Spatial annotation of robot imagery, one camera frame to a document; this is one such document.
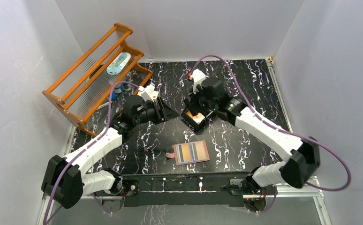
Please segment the black card tray box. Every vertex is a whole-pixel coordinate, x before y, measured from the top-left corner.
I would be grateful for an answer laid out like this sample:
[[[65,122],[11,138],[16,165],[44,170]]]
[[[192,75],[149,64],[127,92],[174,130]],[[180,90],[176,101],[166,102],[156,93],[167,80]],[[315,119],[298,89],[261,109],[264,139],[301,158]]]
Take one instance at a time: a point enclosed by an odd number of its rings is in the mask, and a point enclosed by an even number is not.
[[[207,115],[203,115],[198,113],[197,115],[192,115],[190,110],[185,107],[181,113],[182,122],[186,124],[194,133],[203,133],[205,130],[206,124],[209,122],[212,117],[212,112],[209,112]]]

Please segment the gold credit card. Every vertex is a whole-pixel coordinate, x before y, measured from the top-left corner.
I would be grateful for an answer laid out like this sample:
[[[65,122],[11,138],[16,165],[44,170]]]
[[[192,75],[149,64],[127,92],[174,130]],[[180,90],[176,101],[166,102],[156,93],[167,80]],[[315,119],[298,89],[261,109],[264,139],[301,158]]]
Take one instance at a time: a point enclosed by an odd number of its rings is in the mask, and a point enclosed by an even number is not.
[[[195,161],[208,161],[207,147],[205,141],[192,143],[193,156]]]

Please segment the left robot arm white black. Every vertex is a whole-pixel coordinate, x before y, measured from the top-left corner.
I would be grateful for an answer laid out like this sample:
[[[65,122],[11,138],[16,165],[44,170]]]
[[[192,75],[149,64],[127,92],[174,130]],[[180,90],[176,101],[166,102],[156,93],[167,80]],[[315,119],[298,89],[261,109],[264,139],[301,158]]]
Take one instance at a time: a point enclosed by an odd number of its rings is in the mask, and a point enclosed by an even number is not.
[[[108,168],[95,173],[87,171],[106,154],[122,146],[136,126],[148,122],[160,124],[177,117],[179,113],[160,97],[145,100],[138,95],[128,96],[122,109],[101,133],[78,150],[63,157],[55,155],[49,160],[41,190],[65,209],[73,207],[83,195],[98,191],[118,195],[123,189],[123,177],[118,172]]]

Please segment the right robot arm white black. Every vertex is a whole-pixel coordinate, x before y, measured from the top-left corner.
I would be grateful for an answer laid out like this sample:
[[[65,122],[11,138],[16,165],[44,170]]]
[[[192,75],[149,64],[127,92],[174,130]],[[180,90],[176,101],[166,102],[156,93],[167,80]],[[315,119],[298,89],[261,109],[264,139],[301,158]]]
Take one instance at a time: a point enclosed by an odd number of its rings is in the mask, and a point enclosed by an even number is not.
[[[188,77],[192,82],[189,96],[184,100],[193,115],[215,115],[231,125],[247,131],[274,150],[281,162],[259,166],[247,176],[247,189],[259,194],[268,185],[287,183],[302,188],[320,166],[319,146],[302,138],[288,135],[267,118],[256,115],[239,97],[230,97],[223,83],[206,76]]]

